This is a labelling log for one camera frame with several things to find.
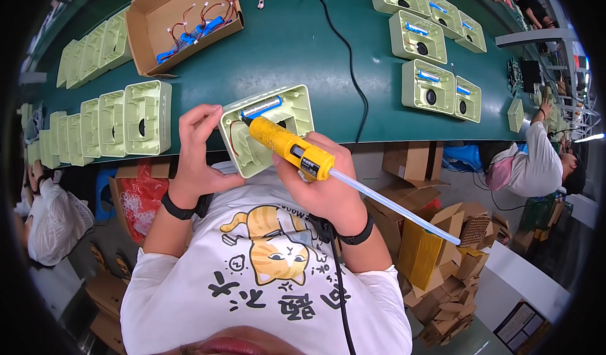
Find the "assembly line table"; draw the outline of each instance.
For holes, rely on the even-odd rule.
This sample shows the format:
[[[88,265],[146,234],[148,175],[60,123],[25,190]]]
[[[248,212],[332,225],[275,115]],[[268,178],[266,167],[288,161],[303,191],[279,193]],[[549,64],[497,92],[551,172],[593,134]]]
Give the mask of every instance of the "assembly line table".
[[[138,75],[134,62],[128,62],[78,89],[55,87],[63,46],[81,38],[128,1],[91,0],[48,47],[36,69],[48,72],[47,82],[37,92],[47,116],[58,110],[77,113],[81,101],[149,80]],[[339,143],[353,142],[364,115],[364,103],[350,77],[348,49],[330,29],[322,4],[317,0],[264,0],[264,8],[258,9],[259,0],[239,1],[244,30],[172,68],[170,72],[177,78],[164,79],[173,86],[172,144],[164,154],[179,153],[178,118],[194,106],[226,105],[292,83],[307,85],[316,131]],[[390,15],[375,11],[371,0],[325,1],[337,30],[352,45],[354,72],[368,98],[368,120],[360,141],[515,140],[523,136],[511,132],[507,120],[513,98],[507,89],[507,60],[519,56],[520,50],[495,45],[495,36],[515,31],[515,19],[503,4],[493,0],[448,0],[484,29],[488,53],[475,54],[446,39],[448,64],[443,66],[452,71],[450,63],[454,63],[457,75],[481,88],[478,124],[402,106],[401,68],[407,60],[391,53]],[[526,115],[532,115],[532,102],[526,95],[522,100]],[[218,132],[209,139],[208,149],[224,149]]]

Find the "cat graphic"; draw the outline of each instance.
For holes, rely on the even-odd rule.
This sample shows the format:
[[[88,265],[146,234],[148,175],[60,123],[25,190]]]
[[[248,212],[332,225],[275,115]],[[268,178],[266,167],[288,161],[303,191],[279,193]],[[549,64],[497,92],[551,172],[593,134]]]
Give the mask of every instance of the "cat graphic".
[[[303,285],[309,258],[307,246],[293,242],[284,228],[307,230],[303,221],[294,215],[272,206],[260,206],[248,213],[238,213],[233,220],[221,225],[222,232],[231,232],[240,223],[246,224],[250,247],[250,263],[254,268],[257,285],[274,280],[292,280]]]

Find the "orange cat illustration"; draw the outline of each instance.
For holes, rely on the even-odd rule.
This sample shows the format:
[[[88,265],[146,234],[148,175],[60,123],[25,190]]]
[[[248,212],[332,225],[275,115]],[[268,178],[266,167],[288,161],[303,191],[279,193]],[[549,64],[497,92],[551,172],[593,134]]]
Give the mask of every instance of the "orange cat illustration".
[[[238,213],[233,220],[221,225],[223,232],[231,232],[240,223],[246,224],[250,247],[250,263],[254,268],[257,285],[274,280],[292,280],[303,285],[309,250],[307,246],[293,242],[284,233],[284,228],[295,231],[307,230],[299,217],[288,214],[277,207],[256,207],[248,213]]]

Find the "lips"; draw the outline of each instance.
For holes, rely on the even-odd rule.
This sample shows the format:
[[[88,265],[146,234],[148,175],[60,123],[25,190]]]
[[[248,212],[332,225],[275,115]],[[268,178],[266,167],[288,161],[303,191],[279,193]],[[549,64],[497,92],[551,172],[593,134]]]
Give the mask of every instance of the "lips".
[[[259,345],[235,337],[216,337],[201,344],[199,350],[206,354],[229,353],[234,355],[268,355]]]

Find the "red plastic bag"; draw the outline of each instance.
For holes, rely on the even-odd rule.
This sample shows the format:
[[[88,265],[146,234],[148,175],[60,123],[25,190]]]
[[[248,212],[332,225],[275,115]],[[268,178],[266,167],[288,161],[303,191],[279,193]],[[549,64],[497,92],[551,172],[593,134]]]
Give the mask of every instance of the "red plastic bag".
[[[124,210],[131,238],[140,243],[160,207],[162,196],[169,188],[168,178],[152,178],[150,160],[141,160],[137,178],[121,178],[124,191],[120,203]]]

